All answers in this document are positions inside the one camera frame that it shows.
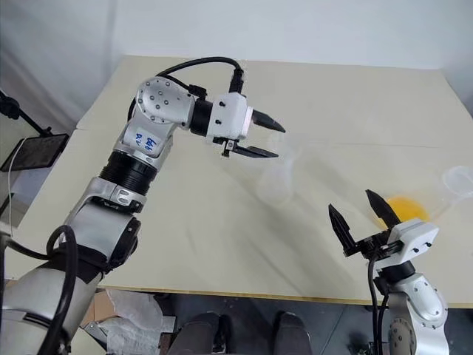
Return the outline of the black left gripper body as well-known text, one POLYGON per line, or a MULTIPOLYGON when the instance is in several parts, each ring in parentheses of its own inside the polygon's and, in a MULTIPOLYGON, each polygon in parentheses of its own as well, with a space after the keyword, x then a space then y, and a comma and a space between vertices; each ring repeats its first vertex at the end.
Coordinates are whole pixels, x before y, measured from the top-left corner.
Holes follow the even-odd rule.
POLYGON ((222 147, 221 156, 224 158, 229 158, 231 153, 239 154, 238 141, 230 138, 214 137, 212 143, 222 147))

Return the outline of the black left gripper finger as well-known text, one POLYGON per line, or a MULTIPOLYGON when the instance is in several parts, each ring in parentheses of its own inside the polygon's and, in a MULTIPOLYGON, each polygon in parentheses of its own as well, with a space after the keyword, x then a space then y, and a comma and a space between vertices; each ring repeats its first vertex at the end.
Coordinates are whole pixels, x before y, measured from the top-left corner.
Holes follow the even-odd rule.
POLYGON ((264 127, 269 130, 285 133, 285 128, 272 119, 271 116, 266 113, 260 112, 258 110, 253 110, 252 112, 252 121, 255 125, 264 127))
POLYGON ((273 152, 269 152, 264 149, 257 148, 255 146, 243 147, 236 146, 234 148, 234 153, 238 155, 243 155, 249 158, 277 158, 278 155, 273 152))

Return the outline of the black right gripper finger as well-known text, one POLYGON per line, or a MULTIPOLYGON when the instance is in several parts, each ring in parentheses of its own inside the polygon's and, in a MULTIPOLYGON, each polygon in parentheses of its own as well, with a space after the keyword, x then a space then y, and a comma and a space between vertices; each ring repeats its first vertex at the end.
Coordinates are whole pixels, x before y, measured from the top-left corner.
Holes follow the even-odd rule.
POLYGON ((401 223, 397 214, 393 211, 391 206, 378 193, 367 189, 366 191, 368 201, 376 216, 381 219, 388 229, 401 223))
POLYGON ((332 229, 342 245, 343 252, 357 252, 356 243, 350 234, 350 227, 332 204, 328 206, 328 214, 332 229))

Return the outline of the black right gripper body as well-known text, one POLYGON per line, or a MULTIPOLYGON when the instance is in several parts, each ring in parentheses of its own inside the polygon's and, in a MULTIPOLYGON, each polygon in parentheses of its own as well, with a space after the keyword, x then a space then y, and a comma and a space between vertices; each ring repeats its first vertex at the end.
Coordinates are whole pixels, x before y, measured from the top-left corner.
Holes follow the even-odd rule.
POLYGON ((389 242, 389 236, 390 230, 386 230, 356 242, 352 238, 351 234, 347 232, 343 236, 344 256, 350 257, 354 254, 360 253, 365 259, 371 260, 376 254, 381 259, 384 259, 395 252, 400 251, 404 246, 404 243, 401 241, 389 242))

